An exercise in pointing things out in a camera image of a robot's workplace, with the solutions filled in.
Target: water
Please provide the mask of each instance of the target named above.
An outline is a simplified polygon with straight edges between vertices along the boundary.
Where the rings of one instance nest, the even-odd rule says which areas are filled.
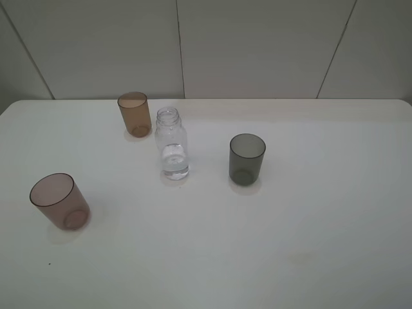
[[[179,180],[189,174],[189,160],[182,145],[170,144],[165,146],[161,159],[163,172],[168,179]]]

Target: translucent cup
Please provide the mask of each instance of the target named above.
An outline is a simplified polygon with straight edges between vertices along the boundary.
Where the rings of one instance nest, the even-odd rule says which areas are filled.
[[[259,177],[265,142],[253,134],[239,134],[230,141],[229,176],[238,185],[251,185]]]
[[[141,92],[129,92],[117,100],[127,132],[134,137],[145,137],[152,129],[147,97]]]
[[[89,205],[68,174],[51,174],[39,180],[30,191],[30,201],[62,230],[77,230],[89,218]]]

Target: wall seam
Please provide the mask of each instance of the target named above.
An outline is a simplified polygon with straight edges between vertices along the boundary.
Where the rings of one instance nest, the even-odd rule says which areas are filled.
[[[55,97],[54,97],[52,91],[50,90],[49,85],[47,85],[47,82],[46,82],[46,80],[44,79],[43,74],[40,72],[39,67],[36,65],[36,62],[34,61],[34,59],[33,59],[33,57],[32,57],[32,54],[30,54],[27,46],[25,45],[23,39],[22,39],[21,36],[20,36],[20,33],[17,31],[17,28],[15,27],[12,19],[11,19],[10,16],[8,15],[8,13],[7,13],[7,11],[6,11],[6,8],[3,6],[3,4],[2,4],[1,2],[0,2],[0,10],[2,10],[3,13],[5,14],[7,21],[9,22],[10,26],[12,27],[12,30],[13,30],[14,33],[16,34],[16,36],[17,36],[20,44],[22,45],[23,49],[25,50],[25,52],[26,52],[26,54],[27,54],[27,57],[29,58],[30,62],[33,64],[33,67],[35,68],[37,74],[40,76],[40,79],[42,80],[42,82],[43,82],[44,86],[46,87],[48,93],[50,94],[51,98],[54,100]]]
[[[177,16],[177,19],[178,19],[179,50],[180,50],[180,67],[181,67],[181,69],[182,69],[183,98],[186,98],[185,75],[183,74],[182,38],[180,37],[179,8],[178,8],[178,0],[175,0],[175,1],[176,1],[176,16]]]
[[[355,9],[355,6],[356,6],[357,2],[358,2],[358,0],[355,0],[354,4],[353,4],[353,6],[352,6],[352,9],[351,9],[351,11],[350,11],[350,13],[349,13],[348,20],[346,21],[346,24],[345,24],[345,26],[343,27],[343,31],[342,31],[342,33],[341,33],[341,37],[339,38],[339,41],[338,41],[338,43],[337,43],[337,45],[336,45],[336,48],[335,48],[335,51],[334,51],[334,53],[333,53],[333,55],[332,55],[332,58],[330,59],[328,69],[326,69],[326,73],[325,73],[325,75],[324,75],[324,77],[323,77],[323,80],[322,80],[322,83],[321,83],[321,87],[319,88],[319,91],[317,92],[316,98],[319,98],[319,95],[321,94],[323,84],[324,84],[324,82],[325,82],[325,80],[326,80],[326,77],[327,77],[328,74],[329,74],[330,67],[332,66],[332,62],[333,62],[333,60],[334,60],[334,58],[335,58],[335,56],[336,56],[337,50],[339,49],[339,45],[341,45],[341,42],[342,42],[342,40],[343,40],[343,36],[344,36],[344,34],[345,34],[345,32],[346,32],[346,29],[348,28],[349,20],[350,20],[350,18],[352,17],[352,13],[353,13],[353,11],[354,11],[354,9]]]

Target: clear plastic bottle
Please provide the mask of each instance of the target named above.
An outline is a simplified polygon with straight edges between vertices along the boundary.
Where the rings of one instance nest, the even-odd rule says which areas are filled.
[[[187,133],[176,108],[159,109],[154,137],[165,176],[171,180],[185,178],[189,174]]]

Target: dark gray cup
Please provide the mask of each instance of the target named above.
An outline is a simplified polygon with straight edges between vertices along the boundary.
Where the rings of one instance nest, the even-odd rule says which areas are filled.
[[[238,185],[251,185],[259,177],[265,154],[265,142],[248,133],[236,135],[230,141],[229,176]]]

